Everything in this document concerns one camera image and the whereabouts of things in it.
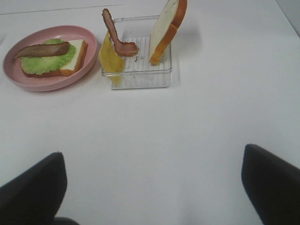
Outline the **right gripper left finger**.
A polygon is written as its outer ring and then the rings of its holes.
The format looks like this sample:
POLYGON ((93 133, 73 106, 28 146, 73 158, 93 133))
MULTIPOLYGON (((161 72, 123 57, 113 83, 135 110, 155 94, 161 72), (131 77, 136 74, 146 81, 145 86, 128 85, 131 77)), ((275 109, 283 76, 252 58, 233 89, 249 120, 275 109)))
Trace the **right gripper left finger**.
POLYGON ((0 188, 0 223, 50 225, 67 183, 63 154, 48 155, 0 188))

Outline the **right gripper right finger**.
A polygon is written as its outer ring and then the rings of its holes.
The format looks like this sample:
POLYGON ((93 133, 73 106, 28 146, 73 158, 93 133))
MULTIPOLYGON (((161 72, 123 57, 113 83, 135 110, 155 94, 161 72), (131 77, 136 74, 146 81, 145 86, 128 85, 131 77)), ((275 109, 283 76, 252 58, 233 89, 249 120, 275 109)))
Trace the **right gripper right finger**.
POLYGON ((258 145, 247 144, 241 180, 263 224, 300 223, 299 168, 258 145))

